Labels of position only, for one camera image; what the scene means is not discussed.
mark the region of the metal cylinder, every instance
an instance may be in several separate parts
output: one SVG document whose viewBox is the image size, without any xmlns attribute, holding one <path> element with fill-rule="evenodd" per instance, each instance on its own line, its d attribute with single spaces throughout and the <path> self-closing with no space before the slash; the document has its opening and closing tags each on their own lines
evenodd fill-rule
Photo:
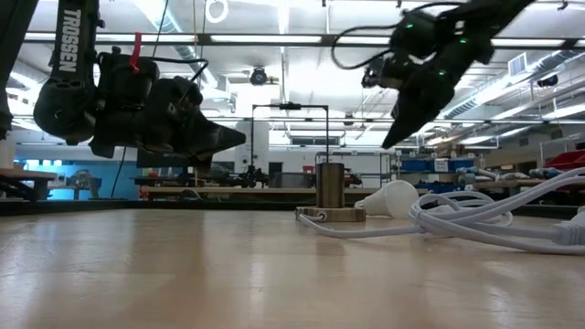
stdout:
<svg viewBox="0 0 585 329">
<path fill-rule="evenodd" d="M 317 207 L 340 208 L 346 205 L 344 164 L 318 164 Z"/>
</svg>

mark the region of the white power cord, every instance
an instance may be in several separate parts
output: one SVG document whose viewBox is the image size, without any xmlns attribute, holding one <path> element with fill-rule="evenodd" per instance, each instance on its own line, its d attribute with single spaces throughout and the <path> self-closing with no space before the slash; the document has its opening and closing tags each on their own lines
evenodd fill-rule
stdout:
<svg viewBox="0 0 585 329">
<path fill-rule="evenodd" d="M 473 191 L 422 196 L 410 209 L 409 218 L 413 224 L 411 227 L 340 231 L 314 223 L 314 220 L 323 220 L 323 215 L 320 218 L 311 218 L 301 214 L 298 219 L 320 234 L 341 239 L 431 233 L 535 253 L 585 255 L 585 211 L 580 211 L 570 221 L 553 225 L 553 229 L 550 230 L 510 227 L 513 220 L 510 211 L 559 187 L 585 183 L 585 176 L 579 176 L 582 174 L 585 174 L 585 168 L 574 169 L 525 192 L 497 202 L 494 202 L 489 196 Z M 453 200 L 453 198 L 461 196 L 470 196 L 474 199 Z M 429 210 L 422 209 L 425 205 L 436 201 L 443 206 Z M 532 243 L 500 236 L 548 239 L 554 243 Z"/>
</svg>

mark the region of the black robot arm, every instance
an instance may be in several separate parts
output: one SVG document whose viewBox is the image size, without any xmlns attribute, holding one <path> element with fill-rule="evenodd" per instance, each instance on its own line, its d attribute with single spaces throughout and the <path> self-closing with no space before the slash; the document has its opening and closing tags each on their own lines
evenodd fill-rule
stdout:
<svg viewBox="0 0 585 329">
<path fill-rule="evenodd" d="M 0 137 L 5 137 L 12 120 L 5 85 L 37 1 L 9 0 L 12 7 L 8 11 L 13 15 L 0 12 L 0 18 L 8 19 L 6 32 L 0 30 L 4 52 L 0 59 Z M 201 169 L 209 168 L 213 154 L 245 143 L 245 134 L 210 122 L 201 112 L 203 96 L 195 80 L 207 67 L 205 59 L 148 58 L 138 52 L 130 56 L 116 47 L 112 53 L 98 55 L 98 27 L 104 27 L 99 0 L 59 0 L 52 70 L 34 109 L 35 121 L 43 131 L 71 145 L 92 138 L 91 150 L 99 156 L 112 158 L 115 146 L 135 147 L 179 154 Z M 191 80 L 159 79 L 156 61 L 204 65 Z M 101 73 L 98 86 L 93 82 L 96 64 Z"/>
<path fill-rule="evenodd" d="M 495 52 L 491 38 L 500 33 L 535 0 L 471 0 L 435 2 L 404 11 L 394 26 L 388 50 L 347 67 L 335 58 L 336 41 L 359 29 L 354 27 L 335 40 L 332 55 L 341 69 L 367 66 L 362 86 L 376 85 L 399 91 L 392 110 L 394 123 L 382 147 L 388 149 L 434 120 L 454 96 L 454 88 L 471 65 L 489 64 Z M 423 9 L 436 5 L 455 8 L 432 16 Z"/>
</svg>

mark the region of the red clip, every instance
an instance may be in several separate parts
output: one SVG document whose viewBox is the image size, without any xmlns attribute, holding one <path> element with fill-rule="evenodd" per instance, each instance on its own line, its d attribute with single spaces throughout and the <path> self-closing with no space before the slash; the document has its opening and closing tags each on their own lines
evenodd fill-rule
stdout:
<svg viewBox="0 0 585 329">
<path fill-rule="evenodd" d="M 138 74 L 138 58 L 140 57 L 140 48 L 143 44 L 143 34 L 140 32 L 134 32 L 134 50 L 130 56 L 130 66 L 134 74 Z"/>
</svg>

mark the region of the circular light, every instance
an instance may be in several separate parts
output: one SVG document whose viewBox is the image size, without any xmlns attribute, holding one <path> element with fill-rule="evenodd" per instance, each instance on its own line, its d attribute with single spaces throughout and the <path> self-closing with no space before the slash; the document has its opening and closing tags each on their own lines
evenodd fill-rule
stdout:
<svg viewBox="0 0 585 329">
<path fill-rule="evenodd" d="M 223 6 L 223 11 L 217 17 L 213 17 L 211 15 L 211 5 L 213 5 L 215 3 L 221 3 L 221 5 Z M 217 23 L 223 21 L 228 16 L 228 13 L 229 13 L 228 0 L 207 1 L 207 5 L 205 6 L 205 15 L 206 15 L 207 21 L 209 23 L 217 24 Z"/>
</svg>

